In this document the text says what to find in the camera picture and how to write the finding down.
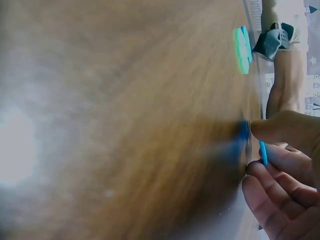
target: wooden table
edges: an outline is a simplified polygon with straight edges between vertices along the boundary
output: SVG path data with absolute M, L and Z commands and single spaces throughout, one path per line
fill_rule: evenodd
M 3 2 L 3 239 L 249 239 L 242 1 Z

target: hand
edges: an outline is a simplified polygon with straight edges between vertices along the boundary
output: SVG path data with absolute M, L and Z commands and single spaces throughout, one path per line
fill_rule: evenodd
M 250 163 L 242 182 L 250 210 L 271 240 L 320 239 L 320 118 L 283 111 L 253 122 L 251 131 L 307 156 L 266 145 L 269 164 Z

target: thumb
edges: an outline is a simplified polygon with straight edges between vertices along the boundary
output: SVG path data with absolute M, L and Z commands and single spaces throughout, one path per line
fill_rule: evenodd
M 281 111 L 269 120 L 251 123 L 251 132 L 269 144 L 285 142 L 310 158 L 320 154 L 320 118 L 294 111 Z

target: person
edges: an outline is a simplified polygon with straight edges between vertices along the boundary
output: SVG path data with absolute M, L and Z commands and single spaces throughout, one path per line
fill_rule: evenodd
M 266 144 L 269 164 L 251 162 L 245 201 L 271 240 L 320 239 L 320 118 L 303 115 L 308 28 L 303 0 L 262 0 L 262 30 L 284 22 L 295 30 L 290 50 L 274 61 L 266 118 L 251 132 Z
M 286 142 L 296 154 L 266 144 L 268 165 L 253 161 L 242 181 L 245 201 L 270 240 L 320 239 L 320 118 L 284 110 L 253 121 L 252 134 Z
M 284 110 L 305 112 L 305 79 L 307 78 L 308 23 L 303 0 L 262 0 L 261 28 L 267 31 L 273 23 L 293 26 L 289 50 L 279 50 L 274 60 L 274 84 L 271 88 L 266 118 Z M 278 146 L 299 153 L 286 143 Z

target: star pattern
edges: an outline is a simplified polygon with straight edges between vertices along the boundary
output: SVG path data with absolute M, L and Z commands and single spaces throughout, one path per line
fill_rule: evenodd
M 312 56 L 312 57 L 309 59 L 309 62 L 311 63 L 312 66 L 313 66 L 313 65 L 316 65 L 316 64 L 317 64 L 317 59 L 316 59 L 314 56 Z

